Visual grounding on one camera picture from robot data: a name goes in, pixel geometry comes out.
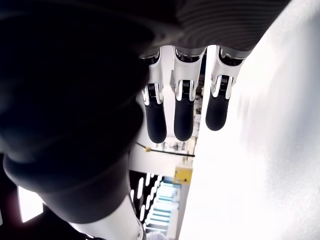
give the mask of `white surface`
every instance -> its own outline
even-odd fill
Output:
[[[162,76],[163,76],[163,105],[166,121],[167,136],[175,136],[175,94],[170,87],[171,71],[174,69],[174,54],[172,46],[162,47]],[[142,94],[137,96],[143,112],[145,107]],[[149,139],[147,132],[147,121],[143,118],[142,127],[136,140],[138,143],[152,147],[155,144]],[[144,148],[138,145],[133,146],[130,152],[130,169],[142,173],[154,173],[174,177],[176,165],[181,162],[182,156],[163,154],[159,152],[145,152]]]
[[[224,128],[202,117],[180,240],[319,239],[319,12],[294,0],[243,64]]]
[[[109,216],[87,224],[69,224],[78,232],[108,240],[142,240],[142,225],[136,218],[129,196]]]
[[[42,199],[35,192],[18,186],[20,216],[23,223],[44,212]]]

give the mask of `black padding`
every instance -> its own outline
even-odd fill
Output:
[[[151,101],[150,105],[145,106],[145,114],[150,140],[156,144],[162,143],[167,137],[164,103],[157,104]]]
[[[213,97],[210,92],[208,107],[206,109],[205,123],[212,131],[223,128],[227,120],[229,100],[224,95]]]
[[[194,104],[186,97],[175,99],[174,135],[180,141],[188,140],[194,130]]]

